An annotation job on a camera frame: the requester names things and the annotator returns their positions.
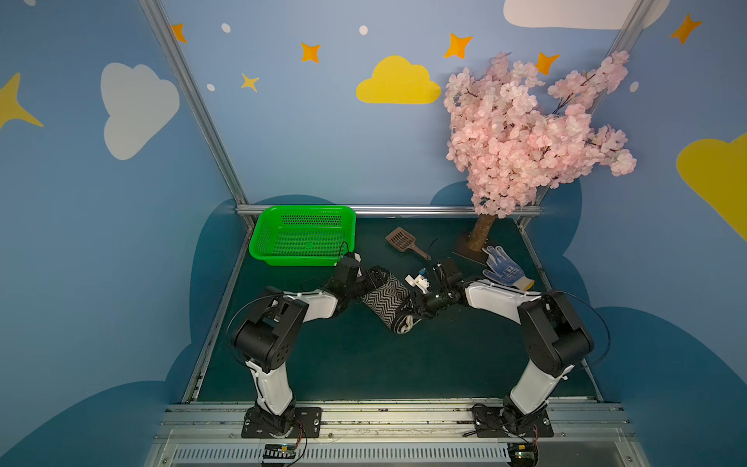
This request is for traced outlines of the black white knitted scarf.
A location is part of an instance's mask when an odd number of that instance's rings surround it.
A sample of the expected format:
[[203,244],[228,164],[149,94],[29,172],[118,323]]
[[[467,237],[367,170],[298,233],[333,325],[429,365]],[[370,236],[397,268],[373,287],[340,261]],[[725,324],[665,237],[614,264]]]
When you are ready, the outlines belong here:
[[381,286],[365,295],[362,302],[397,335],[407,334],[421,321],[410,307],[410,291],[391,274]]

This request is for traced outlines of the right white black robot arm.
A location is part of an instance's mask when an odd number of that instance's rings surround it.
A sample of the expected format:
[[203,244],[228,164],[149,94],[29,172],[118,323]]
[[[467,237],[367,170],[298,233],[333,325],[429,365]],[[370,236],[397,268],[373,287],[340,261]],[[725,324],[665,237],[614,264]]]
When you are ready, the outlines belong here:
[[400,311],[426,319],[451,305],[468,305],[519,324],[529,361],[504,398],[498,420],[512,435],[534,431],[547,416],[548,399],[559,382],[594,350],[587,326],[562,292],[524,292],[487,279],[465,280],[451,259],[433,270],[441,289],[425,292],[416,287]]

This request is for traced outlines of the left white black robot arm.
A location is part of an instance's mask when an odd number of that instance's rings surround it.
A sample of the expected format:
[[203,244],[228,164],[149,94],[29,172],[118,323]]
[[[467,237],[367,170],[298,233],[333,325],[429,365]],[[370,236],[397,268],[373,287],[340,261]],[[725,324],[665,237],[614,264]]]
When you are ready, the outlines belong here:
[[300,427],[296,400],[289,385],[286,361],[302,327],[309,321],[338,316],[353,302],[361,302],[387,284],[390,272],[362,266],[357,253],[347,253],[334,275],[309,292],[286,292],[268,287],[242,309],[243,323],[231,335],[230,346],[243,359],[256,390],[254,406],[247,411],[249,434],[280,438]]

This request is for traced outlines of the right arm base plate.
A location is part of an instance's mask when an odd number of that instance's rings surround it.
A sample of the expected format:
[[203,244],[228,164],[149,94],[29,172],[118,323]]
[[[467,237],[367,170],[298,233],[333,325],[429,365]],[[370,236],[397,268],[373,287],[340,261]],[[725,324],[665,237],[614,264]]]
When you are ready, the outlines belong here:
[[552,438],[554,428],[543,405],[530,414],[519,409],[476,404],[471,408],[474,431],[479,438]]

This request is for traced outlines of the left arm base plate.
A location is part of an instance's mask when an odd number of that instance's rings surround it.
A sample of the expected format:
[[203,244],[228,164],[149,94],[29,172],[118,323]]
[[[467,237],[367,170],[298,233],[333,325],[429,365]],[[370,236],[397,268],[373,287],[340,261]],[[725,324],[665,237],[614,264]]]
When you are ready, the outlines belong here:
[[241,429],[242,439],[316,439],[319,437],[323,410],[319,407],[289,407],[276,416],[258,406],[247,410]]

